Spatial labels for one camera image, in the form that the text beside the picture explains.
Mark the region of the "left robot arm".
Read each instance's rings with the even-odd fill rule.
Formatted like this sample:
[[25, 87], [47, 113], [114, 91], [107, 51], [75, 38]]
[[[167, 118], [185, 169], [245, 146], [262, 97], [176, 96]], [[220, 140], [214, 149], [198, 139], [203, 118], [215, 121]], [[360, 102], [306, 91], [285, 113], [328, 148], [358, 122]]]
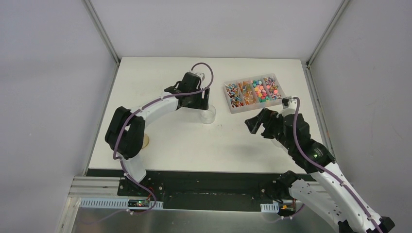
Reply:
[[175, 85], [164, 89], [161, 96], [136, 110], [118, 107], [110, 121], [104, 140], [120, 161], [124, 173], [132, 180], [129, 186], [136, 196], [147, 193], [148, 183], [139, 152], [143, 148], [145, 129], [162, 116], [180, 108], [208, 110], [210, 86], [201, 88], [202, 79], [187, 72]]

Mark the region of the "clear plastic jar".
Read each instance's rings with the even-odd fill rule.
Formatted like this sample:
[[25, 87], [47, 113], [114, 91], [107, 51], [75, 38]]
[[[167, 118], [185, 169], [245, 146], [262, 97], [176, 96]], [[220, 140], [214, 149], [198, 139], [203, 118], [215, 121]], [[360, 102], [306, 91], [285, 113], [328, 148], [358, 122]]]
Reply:
[[207, 110], [200, 111], [199, 118], [203, 124], [212, 124], [216, 118], [216, 108], [210, 104]]

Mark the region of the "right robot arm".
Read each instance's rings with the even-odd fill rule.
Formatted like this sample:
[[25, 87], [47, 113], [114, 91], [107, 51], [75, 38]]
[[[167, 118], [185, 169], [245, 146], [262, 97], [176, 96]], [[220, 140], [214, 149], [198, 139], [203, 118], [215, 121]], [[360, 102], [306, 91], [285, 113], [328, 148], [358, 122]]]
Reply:
[[263, 186], [267, 198], [277, 202], [297, 199], [323, 218], [338, 233], [388, 233], [395, 227], [390, 217], [381, 216], [366, 204], [349, 184], [336, 160], [321, 143], [312, 139], [302, 114], [281, 113], [263, 108], [245, 120], [251, 134], [263, 126], [261, 135], [284, 148], [294, 162], [329, 195], [316, 194], [299, 175], [287, 171]]

